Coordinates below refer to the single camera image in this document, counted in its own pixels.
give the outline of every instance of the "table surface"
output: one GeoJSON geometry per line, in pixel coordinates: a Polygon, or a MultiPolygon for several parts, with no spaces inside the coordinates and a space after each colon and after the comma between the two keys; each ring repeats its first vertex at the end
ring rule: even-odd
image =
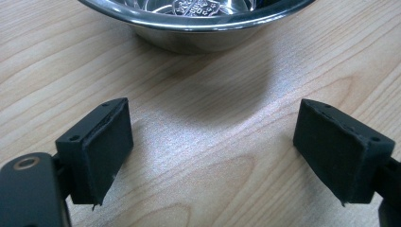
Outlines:
{"type": "Polygon", "coordinates": [[[0,166],[130,101],[135,147],[103,206],[68,199],[75,226],[378,226],[381,198],[342,207],[292,137],[305,97],[400,144],[401,1],[320,0],[194,56],[78,1],[3,0],[0,21],[0,166]]]}

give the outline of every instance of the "bowl rim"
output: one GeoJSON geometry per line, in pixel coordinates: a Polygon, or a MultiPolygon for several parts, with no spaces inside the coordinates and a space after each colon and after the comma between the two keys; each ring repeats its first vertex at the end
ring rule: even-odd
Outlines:
{"type": "Polygon", "coordinates": [[[183,17],[148,12],[114,0],[79,0],[87,7],[133,26],[177,32],[211,32],[263,25],[295,13],[315,0],[280,0],[270,6],[233,15],[183,17]]]}

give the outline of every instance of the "metal bowl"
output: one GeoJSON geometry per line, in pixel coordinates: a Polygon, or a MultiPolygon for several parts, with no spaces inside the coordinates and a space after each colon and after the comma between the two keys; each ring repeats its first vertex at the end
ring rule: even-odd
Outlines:
{"type": "Polygon", "coordinates": [[[237,46],[260,26],[303,9],[314,0],[79,1],[128,23],[136,34],[152,44],[178,53],[195,54],[237,46]]]}

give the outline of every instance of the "wood grain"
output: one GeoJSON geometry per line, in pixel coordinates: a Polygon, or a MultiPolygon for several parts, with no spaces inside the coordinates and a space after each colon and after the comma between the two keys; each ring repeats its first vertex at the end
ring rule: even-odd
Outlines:
{"type": "Polygon", "coordinates": [[[3,0],[0,22],[0,166],[130,100],[135,148],[103,206],[68,202],[75,226],[378,226],[381,199],[342,207],[292,135],[307,97],[400,144],[400,1],[320,0],[196,56],[78,1],[3,0]]]}

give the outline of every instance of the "metal ring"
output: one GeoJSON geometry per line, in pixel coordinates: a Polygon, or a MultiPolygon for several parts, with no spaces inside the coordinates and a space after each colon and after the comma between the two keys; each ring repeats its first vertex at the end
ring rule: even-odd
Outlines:
{"type": "Polygon", "coordinates": [[[17,163],[14,164],[14,169],[15,170],[24,170],[27,168],[31,168],[35,165],[37,165],[41,161],[40,158],[32,156],[32,157],[26,157],[25,159],[22,159],[18,161],[17,163]]]}

